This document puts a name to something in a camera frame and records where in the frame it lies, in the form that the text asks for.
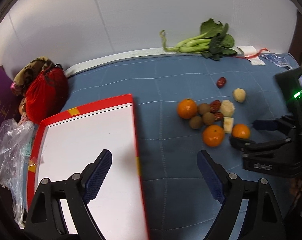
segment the red frame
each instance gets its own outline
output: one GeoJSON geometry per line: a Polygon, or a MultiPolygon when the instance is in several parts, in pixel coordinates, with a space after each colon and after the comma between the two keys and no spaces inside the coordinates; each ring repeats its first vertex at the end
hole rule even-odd
{"type": "MultiPolygon", "coordinates": [[[[106,108],[110,108],[110,107],[114,107],[114,106],[120,106],[123,104],[128,104],[128,103],[132,103],[133,104],[133,122],[135,124],[135,111],[134,111],[134,102],[133,102],[133,98],[131,94],[127,94],[127,95],[122,95],[122,96],[117,96],[117,97],[113,97],[113,98],[107,98],[107,99],[103,99],[103,100],[99,100],[99,101],[95,101],[86,105],[82,105],[82,106],[78,106],[76,107],[79,114],[74,114],[71,115],[69,113],[69,111],[64,111],[62,113],[56,114],[52,117],[49,117],[45,120],[43,120],[38,128],[38,131],[36,133],[35,139],[34,139],[34,143],[33,143],[33,147],[32,147],[32,153],[31,153],[31,157],[30,160],[32,160],[33,158],[38,159],[38,155],[39,155],[39,150],[41,147],[41,142],[44,136],[44,132],[45,129],[48,125],[51,125],[53,123],[56,122],[60,122],[60,121],[64,121],[70,118],[73,118],[75,116],[79,116],[79,115],[83,115],[83,114],[87,114],[87,113],[91,113],[94,111],[98,111],[98,110],[102,110],[102,109],[106,109],[106,108]]],[[[139,152],[138,152],[138,144],[137,144],[137,131],[136,131],[136,126],[135,127],[135,153],[136,153],[136,157],[139,157],[139,152]]],[[[141,192],[142,192],[142,202],[143,202],[143,206],[144,206],[144,216],[145,216],[145,222],[146,222],[146,228],[148,230],[148,236],[150,239],[150,232],[147,226],[147,220],[146,220],[146,209],[145,209],[145,201],[144,201],[144,194],[143,194],[143,190],[142,190],[142,178],[141,178],[141,174],[140,171],[139,172],[139,176],[140,176],[140,187],[141,187],[141,192]]],[[[35,193],[35,179],[36,179],[36,173],[33,171],[28,170],[28,176],[27,176],[27,204],[28,204],[28,208],[30,208],[34,193],[35,193]]]]}

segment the blue gripper pad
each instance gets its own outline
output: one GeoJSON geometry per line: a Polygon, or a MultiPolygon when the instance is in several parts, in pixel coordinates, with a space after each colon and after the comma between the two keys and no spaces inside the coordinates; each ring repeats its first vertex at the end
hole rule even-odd
{"type": "Polygon", "coordinates": [[[255,120],[253,127],[256,130],[275,131],[278,129],[278,124],[273,120],[255,120]]]}
{"type": "Polygon", "coordinates": [[[85,180],[85,191],[82,199],[85,204],[88,204],[90,200],[96,198],[100,187],[111,167],[111,164],[112,153],[108,150],[103,150],[95,162],[89,164],[89,169],[83,176],[83,179],[85,180]]]}
{"type": "Polygon", "coordinates": [[[219,202],[223,204],[226,199],[224,195],[224,186],[221,179],[212,167],[212,165],[216,165],[215,162],[212,160],[210,155],[204,150],[198,152],[196,162],[206,184],[209,187],[213,198],[215,200],[219,200],[219,202]]]}

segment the silver screw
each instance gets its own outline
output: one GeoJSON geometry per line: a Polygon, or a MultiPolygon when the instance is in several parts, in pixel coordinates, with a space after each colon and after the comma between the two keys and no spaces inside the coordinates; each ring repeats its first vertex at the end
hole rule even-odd
{"type": "Polygon", "coordinates": [[[238,175],[236,175],[235,173],[230,173],[229,174],[230,179],[236,179],[237,177],[238,177],[238,175]]]}
{"type": "Polygon", "coordinates": [[[79,174],[79,173],[74,173],[73,175],[72,175],[72,179],[73,180],[77,180],[77,179],[79,179],[81,177],[81,175],[79,174]]]}
{"type": "Polygon", "coordinates": [[[48,180],[47,178],[41,180],[41,183],[42,183],[43,185],[47,184],[48,182],[49,182],[49,180],[48,180]]]}
{"type": "Polygon", "coordinates": [[[260,181],[261,181],[262,184],[268,184],[268,181],[265,178],[260,179],[260,181]]]}

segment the white wall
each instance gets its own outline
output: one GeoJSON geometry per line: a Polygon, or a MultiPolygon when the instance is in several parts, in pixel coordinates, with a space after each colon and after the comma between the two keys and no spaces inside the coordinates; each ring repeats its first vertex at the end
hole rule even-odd
{"type": "Polygon", "coordinates": [[[106,55],[169,45],[214,18],[237,45],[289,49],[296,8],[289,0],[18,0],[0,23],[0,64],[13,77],[38,56],[65,68],[106,55]]]}

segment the purple box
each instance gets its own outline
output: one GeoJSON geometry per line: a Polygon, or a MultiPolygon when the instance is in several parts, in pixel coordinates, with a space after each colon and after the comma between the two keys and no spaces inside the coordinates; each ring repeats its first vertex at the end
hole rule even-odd
{"type": "Polygon", "coordinates": [[[12,80],[0,68],[0,126],[6,119],[19,120],[21,117],[18,106],[22,98],[13,95],[10,89],[11,84],[12,80]]]}

